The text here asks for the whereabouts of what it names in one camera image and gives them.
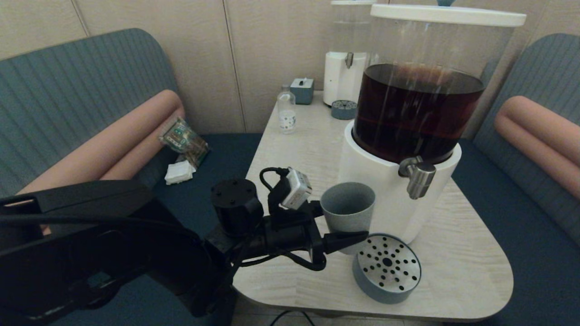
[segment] beverage dispenser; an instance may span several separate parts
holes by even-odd
[[[336,0],[332,6],[332,40],[324,64],[324,103],[356,102],[367,59],[371,6],[376,1]]]
[[[451,178],[461,158],[457,141],[526,16],[373,5],[371,17],[371,48],[357,116],[345,129],[339,181],[373,188],[371,232],[409,243]],[[373,230],[379,219],[387,230]]]

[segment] clear plastic container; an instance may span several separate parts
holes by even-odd
[[[353,137],[384,160],[445,161],[525,15],[373,5]]]
[[[331,52],[367,52],[371,6],[376,0],[334,0]]]
[[[290,91],[290,85],[283,85],[282,92],[276,101],[278,121],[282,133],[293,133],[296,130],[296,96]]]

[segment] perforated drip tray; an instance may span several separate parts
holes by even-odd
[[[353,273],[368,296],[382,303],[398,303],[419,284],[421,264],[404,242],[374,233],[354,259]]]

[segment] tissue box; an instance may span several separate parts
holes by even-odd
[[[314,96],[314,79],[297,78],[290,85],[290,91],[296,96],[296,104],[310,104]]]

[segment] black cylindrical motor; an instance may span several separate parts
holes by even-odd
[[[247,236],[264,216],[256,186],[250,180],[218,183],[212,188],[211,200],[223,231],[230,237]]]

